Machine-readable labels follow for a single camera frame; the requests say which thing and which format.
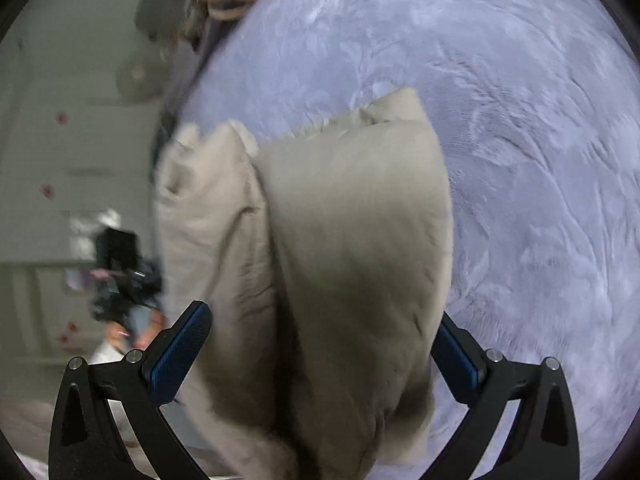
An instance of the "blue gripper pad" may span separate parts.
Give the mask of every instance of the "blue gripper pad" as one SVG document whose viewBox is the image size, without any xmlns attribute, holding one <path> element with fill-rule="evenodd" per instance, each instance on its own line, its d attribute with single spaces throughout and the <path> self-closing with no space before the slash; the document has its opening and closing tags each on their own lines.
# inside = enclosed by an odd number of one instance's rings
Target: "blue gripper pad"
<svg viewBox="0 0 640 480">
<path fill-rule="evenodd" d="M 171 328 L 162 330 L 146 350 L 142 376 L 156 406 L 174 400 L 189 368 L 209 336 L 209 305 L 193 301 Z"/>
<path fill-rule="evenodd" d="M 431 356 L 453 397 L 457 402 L 470 406 L 478 398 L 484 377 L 482 370 L 474 365 L 473 357 L 465 352 L 462 343 L 456 338 L 456 332 L 463 331 L 445 314 L 433 341 Z"/>
</svg>

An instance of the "bed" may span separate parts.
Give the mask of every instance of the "bed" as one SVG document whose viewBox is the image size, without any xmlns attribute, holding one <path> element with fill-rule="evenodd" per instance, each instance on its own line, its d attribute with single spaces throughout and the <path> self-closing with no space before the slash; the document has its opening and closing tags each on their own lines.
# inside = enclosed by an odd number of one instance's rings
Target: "bed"
<svg viewBox="0 0 640 480">
<path fill-rule="evenodd" d="M 510 359 L 561 360 L 594 478 L 640 405 L 640 72 L 599 0 L 259 0 L 180 120 L 267 143 L 402 86 L 449 170 L 447 312 Z M 464 408 L 435 382 L 423 462 L 371 478 L 419 478 L 451 436 Z"/>
</svg>

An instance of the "camera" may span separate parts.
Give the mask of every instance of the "camera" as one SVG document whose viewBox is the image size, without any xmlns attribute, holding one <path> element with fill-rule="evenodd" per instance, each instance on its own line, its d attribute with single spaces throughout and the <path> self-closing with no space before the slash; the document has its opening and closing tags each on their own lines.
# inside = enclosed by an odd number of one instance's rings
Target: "camera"
<svg viewBox="0 0 640 480">
<path fill-rule="evenodd" d="M 133 232 L 107 228 L 97 235 L 97 293 L 90 313 L 98 321 L 122 325 L 134 338 L 130 311 L 136 306 L 156 308 L 156 294 L 162 291 L 158 266 L 138 254 L 138 236 Z"/>
</svg>

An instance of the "metal screw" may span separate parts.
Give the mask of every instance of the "metal screw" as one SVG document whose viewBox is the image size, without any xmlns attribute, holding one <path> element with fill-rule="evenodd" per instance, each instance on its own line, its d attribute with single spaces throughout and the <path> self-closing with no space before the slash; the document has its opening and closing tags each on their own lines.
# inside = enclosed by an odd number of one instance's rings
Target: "metal screw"
<svg viewBox="0 0 640 480">
<path fill-rule="evenodd" d="M 71 368 L 72 370 L 78 370 L 78 368 L 82 366 L 83 362 L 84 359 L 82 359 L 81 357 L 74 357 L 73 359 L 71 359 L 71 361 L 69 361 L 69 368 Z"/>
<path fill-rule="evenodd" d="M 560 361 L 555 357 L 547 357 L 545 359 L 545 365 L 551 370 L 558 370 L 560 368 Z"/>
<path fill-rule="evenodd" d="M 496 350 L 495 348 L 489 348 L 486 351 L 486 356 L 489 358 L 489 361 L 493 361 L 494 363 L 498 363 L 502 361 L 502 359 L 504 358 L 504 355 L 502 355 L 502 352 L 500 352 L 499 350 Z"/>
<path fill-rule="evenodd" d="M 133 350 L 127 352 L 126 359 L 130 363 L 137 363 L 138 361 L 140 361 L 140 359 L 142 359 L 142 350 L 134 348 Z"/>
</svg>

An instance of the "beige pillow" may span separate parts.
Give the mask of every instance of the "beige pillow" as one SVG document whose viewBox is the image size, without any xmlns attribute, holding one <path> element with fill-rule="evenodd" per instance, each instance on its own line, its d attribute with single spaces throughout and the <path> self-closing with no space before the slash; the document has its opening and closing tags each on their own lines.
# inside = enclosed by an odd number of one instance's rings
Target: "beige pillow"
<svg viewBox="0 0 640 480">
<path fill-rule="evenodd" d="M 185 126 L 162 156 L 156 207 L 170 321 L 193 300 L 213 312 L 178 397 L 232 469 L 283 480 L 296 476 L 296 460 L 273 436 L 276 317 L 256 151 L 240 123 L 204 138 Z"/>
<path fill-rule="evenodd" d="M 452 215 L 437 136 L 411 89 L 269 145 L 258 170 L 302 364 L 298 436 L 324 479 L 422 446 Z"/>
</svg>

